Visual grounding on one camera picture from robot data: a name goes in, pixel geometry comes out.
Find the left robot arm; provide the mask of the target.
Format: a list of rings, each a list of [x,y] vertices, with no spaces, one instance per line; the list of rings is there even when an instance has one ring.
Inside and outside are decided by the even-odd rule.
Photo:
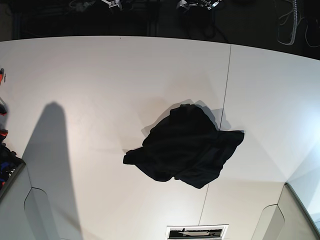
[[[212,10],[219,3],[222,2],[221,0],[179,0],[177,3],[177,9],[185,9],[190,10],[193,7],[200,7],[205,8],[207,10]]]

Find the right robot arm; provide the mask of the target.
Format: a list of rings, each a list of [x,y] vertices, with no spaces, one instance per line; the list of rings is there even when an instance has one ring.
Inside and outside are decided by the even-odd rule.
[[[121,0],[101,0],[101,1],[106,3],[109,8],[118,8],[120,11],[123,8]]]

